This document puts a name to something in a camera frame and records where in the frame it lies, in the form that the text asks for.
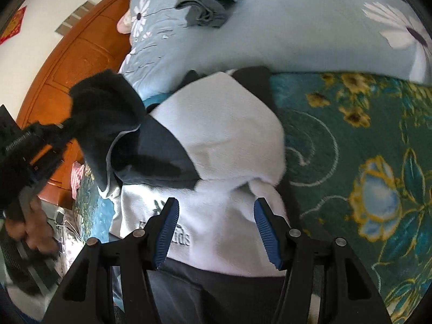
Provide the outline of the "person's left hand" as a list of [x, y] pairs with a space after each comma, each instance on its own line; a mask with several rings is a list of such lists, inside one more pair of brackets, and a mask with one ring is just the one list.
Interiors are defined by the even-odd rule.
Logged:
[[48, 224], [39, 197], [30, 202], [30, 211], [25, 222], [6, 219], [6, 232], [16, 241], [25, 241], [29, 249], [45, 255], [57, 253], [59, 248], [53, 237], [53, 229]]

